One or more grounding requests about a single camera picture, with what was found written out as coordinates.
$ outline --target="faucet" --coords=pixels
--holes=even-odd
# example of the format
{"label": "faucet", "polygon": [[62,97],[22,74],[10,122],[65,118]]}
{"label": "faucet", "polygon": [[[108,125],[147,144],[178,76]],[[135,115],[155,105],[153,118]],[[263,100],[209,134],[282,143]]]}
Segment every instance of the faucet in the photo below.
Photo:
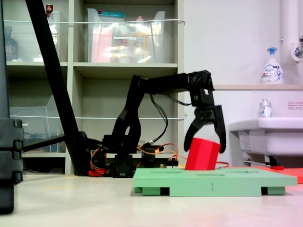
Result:
{"label": "faucet", "polygon": [[303,36],[299,37],[299,42],[301,44],[300,47],[297,47],[294,51],[294,54],[297,58],[302,58],[303,57]]}

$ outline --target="wire rod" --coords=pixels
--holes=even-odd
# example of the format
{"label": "wire rod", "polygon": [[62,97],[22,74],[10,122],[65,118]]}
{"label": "wire rod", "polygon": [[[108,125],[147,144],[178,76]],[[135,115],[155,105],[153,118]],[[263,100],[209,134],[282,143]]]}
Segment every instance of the wire rod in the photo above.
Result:
{"label": "wire rod", "polygon": [[[28,117],[28,118],[60,118],[60,117],[46,117],[46,116],[21,116],[21,115],[10,115],[10,117]],[[76,119],[91,119],[91,120],[116,120],[116,117],[75,117]],[[168,117],[168,120],[184,120],[185,117]],[[140,120],[163,120],[160,117],[140,117]]]}
{"label": "wire rod", "polygon": [[[121,22],[49,22],[50,24],[120,24],[120,23],[142,23],[142,22],[155,22],[155,21],[178,21],[186,23],[185,20],[180,19],[165,19],[165,20],[144,20],[144,21],[121,21]],[[14,22],[14,23],[32,23],[31,21],[23,20],[4,20],[4,22]]]}

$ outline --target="pipe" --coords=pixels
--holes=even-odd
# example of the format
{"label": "pipe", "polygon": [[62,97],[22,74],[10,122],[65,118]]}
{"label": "pipe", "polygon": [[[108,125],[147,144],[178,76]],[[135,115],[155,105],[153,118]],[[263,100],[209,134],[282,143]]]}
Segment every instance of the pipe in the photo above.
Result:
{"label": "pipe", "polygon": [[298,63],[291,52],[299,46],[299,0],[281,0],[281,64],[286,84],[301,83],[299,80]]}

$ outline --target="red mat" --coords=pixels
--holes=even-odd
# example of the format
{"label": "red mat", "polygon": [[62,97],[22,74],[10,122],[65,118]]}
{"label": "red mat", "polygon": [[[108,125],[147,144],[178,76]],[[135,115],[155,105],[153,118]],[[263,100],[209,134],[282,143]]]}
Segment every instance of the red mat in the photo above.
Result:
{"label": "red mat", "polygon": [[257,169],[267,170],[270,172],[275,172],[278,174],[295,176],[298,179],[298,183],[303,183],[303,168],[288,168],[288,169],[285,168],[283,170],[275,170],[275,169],[270,169],[270,168],[263,167],[263,166],[254,166],[254,167],[247,167],[247,168],[257,168]]}

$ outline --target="pump bottle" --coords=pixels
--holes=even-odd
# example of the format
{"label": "pump bottle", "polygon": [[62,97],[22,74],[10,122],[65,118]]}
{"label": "pump bottle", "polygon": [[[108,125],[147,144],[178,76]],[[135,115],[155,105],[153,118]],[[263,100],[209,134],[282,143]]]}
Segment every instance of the pump bottle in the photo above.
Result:
{"label": "pump bottle", "polygon": [[261,84],[284,84],[284,75],[281,68],[281,65],[278,63],[278,60],[275,58],[275,52],[277,48],[271,47],[268,48],[269,60],[263,69],[263,74],[261,76]]}

